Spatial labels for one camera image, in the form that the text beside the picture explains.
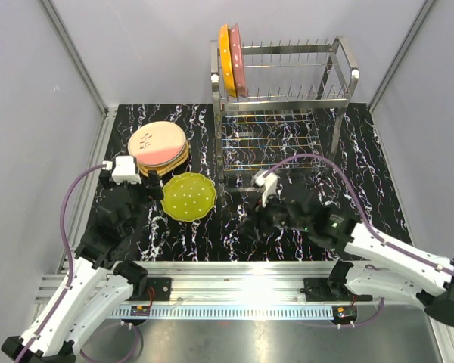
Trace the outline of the pink dotted scalloped plate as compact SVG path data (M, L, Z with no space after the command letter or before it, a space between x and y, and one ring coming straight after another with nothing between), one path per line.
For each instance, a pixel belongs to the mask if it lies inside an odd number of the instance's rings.
M235 89L238 98L247 97L247 84L244 72L244 62L241 50L241 34L239 25L235 23L229 29L229 44L232 59L232 71L235 81Z

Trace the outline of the orange dotted scalloped plate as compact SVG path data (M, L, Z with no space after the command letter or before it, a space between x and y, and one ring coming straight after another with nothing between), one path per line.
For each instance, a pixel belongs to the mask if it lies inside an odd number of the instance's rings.
M232 70L232 56L230 52L229 26L227 24L220 27L219 30L219 55L222 66L222 74L225 90L228 96L237 97L235 88L235 79Z

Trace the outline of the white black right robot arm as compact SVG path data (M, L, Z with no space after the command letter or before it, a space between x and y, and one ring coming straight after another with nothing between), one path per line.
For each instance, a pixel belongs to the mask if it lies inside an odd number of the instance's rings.
M337 261L325 282L305 286L312 299L392 299L454 327L454 258L419 250L314 198L261 200L247 213L239 234L257 242L275 229L305 232L314 244L365 260L363 266Z

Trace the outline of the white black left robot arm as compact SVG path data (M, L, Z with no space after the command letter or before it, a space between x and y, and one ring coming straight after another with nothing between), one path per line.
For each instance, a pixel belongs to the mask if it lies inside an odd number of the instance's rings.
M108 194L78 247L68 250L61 285L30 327L2 344L1 351L14 362L74 362L114 309L128 299L155 295L147 270L126 260L126 252L141 230L145 204L163 199L160 178L152 172L117 185L103 170L100 180Z

